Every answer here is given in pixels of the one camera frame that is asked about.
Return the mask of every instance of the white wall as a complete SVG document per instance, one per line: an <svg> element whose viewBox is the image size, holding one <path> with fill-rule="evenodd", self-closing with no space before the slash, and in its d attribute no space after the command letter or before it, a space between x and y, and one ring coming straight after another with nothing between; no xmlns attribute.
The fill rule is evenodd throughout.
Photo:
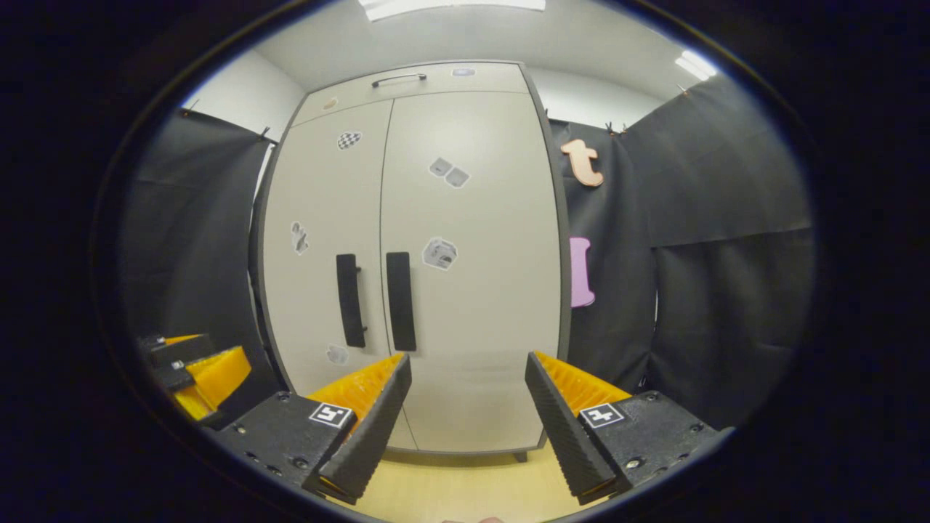
<svg viewBox="0 0 930 523"><path fill-rule="evenodd" d="M184 103L193 110L265 134L279 141L287 122L306 94L276 65L255 51L247 51L219 70Z"/></svg>
<svg viewBox="0 0 930 523"><path fill-rule="evenodd" d="M665 101L642 92L578 74L528 67L549 118L620 130L652 113Z"/></svg>

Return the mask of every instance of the sticker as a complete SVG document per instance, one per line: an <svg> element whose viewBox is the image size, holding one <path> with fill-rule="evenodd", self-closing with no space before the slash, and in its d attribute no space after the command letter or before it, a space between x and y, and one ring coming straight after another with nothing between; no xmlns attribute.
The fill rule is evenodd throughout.
<svg viewBox="0 0 930 523"><path fill-rule="evenodd" d="M330 343L326 348L326 357L329 359L329 363L345 365L349 361L349 351L345 347Z"/></svg>
<svg viewBox="0 0 930 523"><path fill-rule="evenodd" d="M362 133L359 131L346 131L339 135L336 144L342 151L352 147L362 139Z"/></svg>
<svg viewBox="0 0 930 523"><path fill-rule="evenodd" d="M584 421L592 429L603 427L610 423L616 423L624 419L623 414L620 414L620 412L614 409L614 406L609 403L583 409L580 414L584 416Z"/></svg>
<svg viewBox="0 0 930 523"><path fill-rule="evenodd" d="M300 225L299 221L291 223L291 247L297 255L303 254L307 250L307 230Z"/></svg>
<svg viewBox="0 0 930 523"><path fill-rule="evenodd" d="M457 257L456 246L440 237L430 239L430 243L423 249L423 263L443 271L448 271Z"/></svg>
<svg viewBox="0 0 930 523"><path fill-rule="evenodd" d="M462 169L453 168L452 172L445 176L445 182L458 189L464 185L469 178L470 176Z"/></svg>
<svg viewBox="0 0 930 523"><path fill-rule="evenodd" d="M443 158L436 158L436 161L432 162L430 166L430 172L436 176L445 176L450 170L452 170L452 164Z"/></svg>
<svg viewBox="0 0 930 523"><path fill-rule="evenodd" d="M321 403L320 406L313 411L313 414L310 415L310 419L314 422L340 428L346 420L349 419L349 414L352 414L351 409L346 409L339 405Z"/></svg>

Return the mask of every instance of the ceiling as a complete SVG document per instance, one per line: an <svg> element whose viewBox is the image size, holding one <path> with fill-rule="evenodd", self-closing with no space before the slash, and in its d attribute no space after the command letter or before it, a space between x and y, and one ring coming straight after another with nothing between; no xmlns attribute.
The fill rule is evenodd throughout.
<svg viewBox="0 0 930 523"><path fill-rule="evenodd" d="M261 43L257 52L308 91L391 67L432 60L518 60L582 74L660 100L697 79L674 61L683 48L594 0L548 0L545 12L440 7L368 21L357 0L338 0Z"/></svg>

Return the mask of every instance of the cabinet door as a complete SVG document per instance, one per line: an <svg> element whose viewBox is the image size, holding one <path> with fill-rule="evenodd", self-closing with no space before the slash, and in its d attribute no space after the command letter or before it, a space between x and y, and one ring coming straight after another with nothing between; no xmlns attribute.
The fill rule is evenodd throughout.
<svg viewBox="0 0 930 523"><path fill-rule="evenodd" d="M292 127L274 166L260 240L264 305L279 363L302 396L389 355L379 200L391 104L372 103ZM342 149L344 132L361 138L349 147L343 138ZM306 247L296 245L295 235L305 238ZM361 268L365 348L350 346L343 333L339 254L354 254Z"/></svg>
<svg viewBox="0 0 930 523"><path fill-rule="evenodd" d="M439 238L455 250L445 269L423 257ZM524 383L526 357L534 350L556 355L562 280L551 167L528 94L394 102L381 249L389 323L405 311L392 310L387 255L409 253L416 351L405 414L418 448L535 447L542 424ZM449 249L427 256L436 260Z"/></svg>

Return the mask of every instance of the top drawer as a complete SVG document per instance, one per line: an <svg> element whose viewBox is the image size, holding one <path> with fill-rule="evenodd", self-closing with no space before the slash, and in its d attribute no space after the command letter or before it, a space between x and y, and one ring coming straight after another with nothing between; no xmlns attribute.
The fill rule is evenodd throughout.
<svg viewBox="0 0 930 523"><path fill-rule="evenodd" d="M418 74L426 75L421 80ZM378 80L378 87L372 83ZM294 118L298 126L325 114L372 101L452 91L504 91L528 93L526 81L515 63L432 63L370 74L318 90L307 96Z"/></svg>

